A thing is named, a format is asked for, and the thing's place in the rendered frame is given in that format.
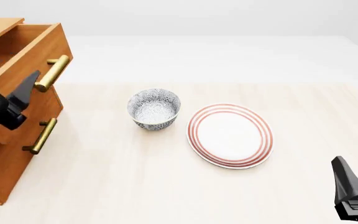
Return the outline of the blue patterned bowl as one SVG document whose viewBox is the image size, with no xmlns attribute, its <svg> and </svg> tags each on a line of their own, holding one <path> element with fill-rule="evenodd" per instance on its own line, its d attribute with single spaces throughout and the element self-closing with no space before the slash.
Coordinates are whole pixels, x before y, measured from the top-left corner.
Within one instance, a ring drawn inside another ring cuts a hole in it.
<svg viewBox="0 0 358 224">
<path fill-rule="evenodd" d="M 151 131 L 162 130 L 173 124 L 180 108 L 179 97 L 161 88 L 142 90 L 127 102 L 127 112 L 135 124 Z"/>
</svg>

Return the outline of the wooden cabinet drawer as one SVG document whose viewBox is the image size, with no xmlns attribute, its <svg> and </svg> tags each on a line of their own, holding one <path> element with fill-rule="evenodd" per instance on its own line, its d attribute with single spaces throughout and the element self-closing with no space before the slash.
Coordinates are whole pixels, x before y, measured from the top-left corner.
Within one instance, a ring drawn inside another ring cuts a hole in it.
<svg viewBox="0 0 358 224">
<path fill-rule="evenodd" d="M 36 70 L 42 78 L 52 65 L 48 59 L 72 57 L 61 24 L 20 24 L 0 36 L 0 94 L 7 96 Z M 0 143 L 6 144 L 18 130 L 0 124 Z"/>
<path fill-rule="evenodd" d="M 0 180 L 2 203 L 7 201 L 34 156 L 28 151 L 22 151 L 22 147 L 35 143 L 44 128 L 39 126 L 40 121 L 57 118 L 62 109 L 62 102 L 54 87 L 51 87 L 46 93 L 33 91 L 30 105 L 24 113 L 27 120 L 17 129 L 19 133 L 14 136 L 14 142 L 10 143 L 8 155 L 4 158 L 2 180 Z"/>
</svg>

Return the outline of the white plate with red rings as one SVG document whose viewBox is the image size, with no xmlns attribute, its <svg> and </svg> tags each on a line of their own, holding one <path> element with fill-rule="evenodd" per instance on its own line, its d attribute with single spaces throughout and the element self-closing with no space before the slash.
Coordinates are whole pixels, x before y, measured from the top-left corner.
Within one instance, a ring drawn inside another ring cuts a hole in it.
<svg viewBox="0 0 358 224">
<path fill-rule="evenodd" d="M 219 167 L 248 169 L 273 153 L 273 132 L 257 113 L 236 104 L 199 109 L 189 120 L 186 137 L 201 158 Z"/>
</svg>

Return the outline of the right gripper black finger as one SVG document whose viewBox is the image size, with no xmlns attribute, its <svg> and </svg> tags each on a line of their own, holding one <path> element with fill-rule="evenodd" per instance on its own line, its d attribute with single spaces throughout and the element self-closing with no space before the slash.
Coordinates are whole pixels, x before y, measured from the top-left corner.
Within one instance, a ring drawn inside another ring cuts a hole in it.
<svg viewBox="0 0 358 224">
<path fill-rule="evenodd" d="M 358 201 L 358 177 L 342 156 L 336 156 L 331 165 L 335 180 L 334 203 Z"/>
</svg>

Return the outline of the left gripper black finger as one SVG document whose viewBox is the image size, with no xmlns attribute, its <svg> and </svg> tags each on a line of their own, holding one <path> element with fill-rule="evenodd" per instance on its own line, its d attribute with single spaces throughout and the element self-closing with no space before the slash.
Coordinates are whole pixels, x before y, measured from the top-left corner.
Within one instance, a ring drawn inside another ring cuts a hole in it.
<svg viewBox="0 0 358 224">
<path fill-rule="evenodd" d="M 40 74 L 40 71 L 36 70 L 25 78 L 20 85 L 7 96 L 9 102 L 8 108 L 10 110 L 13 110 L 14 112 L 22 112 L 29 106 L 32 89 Z"/>
</svg>

